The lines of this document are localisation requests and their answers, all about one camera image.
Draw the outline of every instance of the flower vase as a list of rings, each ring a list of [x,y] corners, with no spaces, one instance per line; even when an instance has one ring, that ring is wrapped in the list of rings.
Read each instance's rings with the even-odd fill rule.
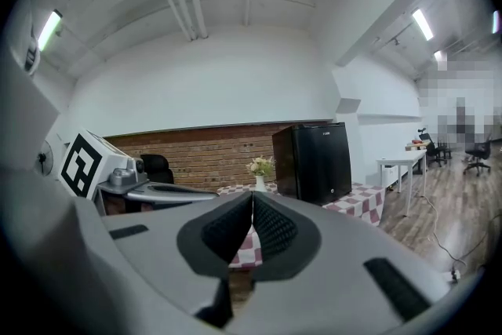
[[[267,191],[265,187],[264,177],[263,176],[255,176],[256,178],[256,186],[254,191]]]

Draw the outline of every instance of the brick wall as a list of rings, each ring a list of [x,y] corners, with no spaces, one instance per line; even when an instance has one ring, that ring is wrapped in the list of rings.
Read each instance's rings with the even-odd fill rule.
[[[216,190],[232,184],[254,183],[245,165],[251,158],[273,156],[272,134],[292,124],[176,130],[108,137],[107,140],[133,157],[164,155],[176,184]],[[265,178],[267,182],[274,180],[275,171]]]

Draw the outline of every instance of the ceiling light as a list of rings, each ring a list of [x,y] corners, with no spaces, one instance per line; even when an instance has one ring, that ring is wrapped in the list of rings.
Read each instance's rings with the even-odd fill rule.
[[[493,12],[492,34],[496,34],[500,30],[500,14],[498,10]]]
[[[429,40],[433,38],[434,35],[432,34],[431,28],[429,27],[427,20],[425,20],[425,16],[422,13],[422,10],[418,9],[415,13],[412,14],[412,16],[417,22],[422,32],[424,33],[425,39]]]
[[[54,10],[51,14],[47,22],[45,23],[45,26],[42,30],[42,33],[38,37],[38,48],[40,49],[40,52],[44,50],[45,45],[47,45],[47,42],[49,41],[50,36],[53,34],[54,30],[57,27],[57,24],[61,21],[61,15],[60,12],[57,10]]]

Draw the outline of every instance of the checkered tablecloth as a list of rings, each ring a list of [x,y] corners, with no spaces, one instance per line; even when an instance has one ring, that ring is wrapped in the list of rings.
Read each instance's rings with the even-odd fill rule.
[[[278,194],[277,184],[267,183],[265,187],[268,191]],[[226,195],[252,190],[254,190],[254,184],[227,186],[219,188],[218,194]],[[384,210],[384,198],[384,188],[352,183],[352,191],[348,195],[335,202],[325,204],[322,208],[360,217],[362,220],[378,226]],[[260,240],[254,226],[251,225],[241,248],[230,263],[230,268],[253,268],[261,265],[262,262]]]

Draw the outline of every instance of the mini fridge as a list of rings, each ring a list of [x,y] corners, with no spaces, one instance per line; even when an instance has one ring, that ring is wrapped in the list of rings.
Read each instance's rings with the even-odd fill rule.
[[[272,136],[278,192],[326,204],[352,189],[345,123],[291,126]]]

